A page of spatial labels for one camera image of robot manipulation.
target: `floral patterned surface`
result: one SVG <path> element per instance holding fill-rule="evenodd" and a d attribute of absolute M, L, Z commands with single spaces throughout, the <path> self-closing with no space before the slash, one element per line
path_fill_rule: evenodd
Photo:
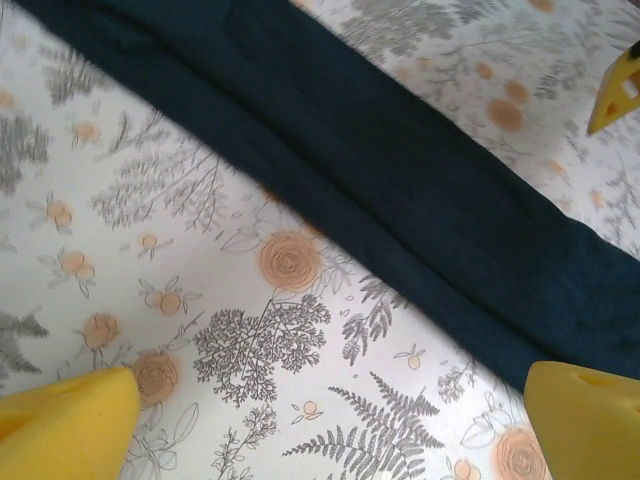
<path fill-rule="evenodd" d="M 305 0 L 568 215 L 640 256 L 640 112 L 586 137 L 623 0 Z M 123 480 L 546 480 L 520 398 L 272 194 L 10 3 L 3 394 L 114 365 Z"/>

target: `orange flower print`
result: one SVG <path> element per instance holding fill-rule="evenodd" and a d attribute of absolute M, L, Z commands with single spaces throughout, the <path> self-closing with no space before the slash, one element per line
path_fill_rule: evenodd
<path fill-rule="evenodd" d="M 324 413 L 324 412 L 320 412 L 318 409 L 318 404 L 311 400 L 305 402 L 305 404 L 302 406 L 302 409 L 297 405 L 293 405 L 293 404 L 291 405 L 291 408 L 293 408 L 296 412 L 302 411 L 300 415 L 298 415 L 296 418 L 293 419 L 293 421 L 291 422 L 291 425 L 300 423 L 302 420 L 309 420 L 309 421 L 315 420 L 316 418 L 318 418 Z"/>
<path fill-rule="evenodd" d="M 484 62 L 476 63 L 476 73 L 480 78 L 491 80 L 493 78 L 493 69 Z"/>
<path fill-rule="evenodd" d="M 91 122 L 80 122 L 71 127 L 71 135 L 73 137 L 71 140 L 72 147 L 76 147 L 78 145 L 84 147 L 90 143 L 98 143 L 102 136 L 102 132 L 100 131 L 100 128 Z"/>
<path fill-rule="evenodd" d="M 0 108 L 10 109 L 15 104 L 13 95 L 7 92 L 4 88 L 0 88 Z"/>
<path fill-rule="evenodd" d="M 551 13 L 555 8 L 553 0 L 529 0 L 529 4 L 544 13 Z"/>
<path fill-rule="evenodd" d="M 260 251 L 259 264 L 270 285 L 304 292 L 320 275 L 322 259 L 311 239 L 298 232 L 280 232 Z"/>
<path fill-rule="evenodd" d="M 143 410 L 167 400 L 178 383 L 178 370 L 167 352 L 144 352 L 131 370 L 138 384 Z"/>
<path fill-rule="evenodd" d="M 118 336 L 118 321 L 111 315 L 96 313 L 84 324 L 82 336 L 91 350 L 100 350 Z"/>
<path fill-rule="evenodd" d="M 70 280 L 75 280 L 82 294 L 89 298 L 89 287 L 95 286 L 95 269 L 84 253 L 74 250 L 67 252 L 64 248 L 56 258 L 49 255 L 38 256 L 38 262 L 49 267 L 55 278 L 49 282 L 49 288 L 55 288 Z"/>
<path fill-rule="evenodd" d="M 144 297 L 144 303 L 149 308 L 157 308 L 163 315 L 171 316 L 178 313 L 182 307 L 182 311 L 189 311 L 189 301 L 202 297 L 201 293 L 183 293 L 182 288 L 178 287 L 180 276 L 173 277 L 163 290 L 156 290 L 153 285 L 144 280 L 140 280 L 140 296 Z"/>
<path fill-rule="evenodd" d="M 508 429 L 493 452 L 498 480 L 550 480 L 536 436 L 528 427 Z"/>
<path fill-rule="evenodd" d="M 604 207 L 604 196 L 602 192 L 599 190 L 591 190 L 589 192 L 589 196 L 591 197 L 591 204 L 595 207 L 596 210 L 600 210 Z"/>
<path fill-rule="evenodd" d="M 156 252 L 158 250 L 162 250 L 167 248 L 169 245 L 173 243 L 173 238 L 167 240 L 166 242 L 158 242 L 158 237 L 153 233 L 147 233 L 140 239 L 140 246 L 142 250 L 138 253 L 138 258 L 142 258 L 146 255 L 149 255 L 149 260 L 153 260 Z"/>
<path fill-rule="evenodd" d="M 58 233 L 71 236 L 71 223 L 73 216 L 67 204 L 53 198 L 53 194 L 47 195 L 47 203 L 42 205 L 39 202 L 28 201 L 27 208 L 38 215 L 29 223 L 29 228 L 37 230 L 46 223 L 51 223 L 56 227 Z"/>
<path fill-rule="evenodd" d="M 495 98 L 487 103 L 487 117 L 498 128 L 509 133 L 516 133 L 524 126 L 524 116 L 511 101 Z"/>
<path fill-rule="evenodd" d="M 509 80 L 504 86 L 504 92 L 517 104 L 527 103 L 531 97 L 529 89 L 517 80 Z"/>
<path fill-rule="evenodd" d="M 414 343 L 410 352 L 396 353 L 393 358 L 406 358 L 409 368 L 411 370 L 418 370 L 421 364 L 420 356 L 423 355 L 424 352 L 424 349 L 416 350 L 416 344 Z"/>

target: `yellow plastic object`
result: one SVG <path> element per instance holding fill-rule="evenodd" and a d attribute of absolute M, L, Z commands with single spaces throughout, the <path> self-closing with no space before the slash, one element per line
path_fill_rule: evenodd
<path fill-rule="evenodd" d="M 0 398 L 0 479 L 116 480 L 139 412 L 127 368 Z"/>
<path fill-rule="evenodd" d="M 640 381 L 538 362 L 524 404 L 554 480 L 640 479 Z"/>
<path fill-rule="evenodd" d="M 640 42 L 625 51 L 605 72 L 587 133 L 605 128 L 640 107 Z"/>

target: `fern leaf print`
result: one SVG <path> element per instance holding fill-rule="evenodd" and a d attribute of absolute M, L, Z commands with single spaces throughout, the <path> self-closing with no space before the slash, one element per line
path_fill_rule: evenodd
<path fill-rule="evenodd" d="M 328 457 L 356 480 L 370 479 L 375 473 L 387 473 L 393 480 L 424 478 L 424 454 L 428 449 L 443 448 L 432 436 L 423 418 L 437 416 L 440 411 L 421 392 L 417 397 L 399 393 L 371 372 L 382 395 L 376 404 L 356 393 L 338 387 L 329 391 L 342 397 L 356 413 L 363 426 L 345 430 L 338 425 L 325 435 L 301 443 L 283 455 L 316 454 Z"/>

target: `folded fabric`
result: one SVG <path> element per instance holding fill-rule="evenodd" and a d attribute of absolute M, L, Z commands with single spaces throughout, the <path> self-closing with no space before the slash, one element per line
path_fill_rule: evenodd
<path fill-rule="evenodd" d="M 640 263 L 287 0 L 18 0 L 522 390 L 640 378 Z"/>

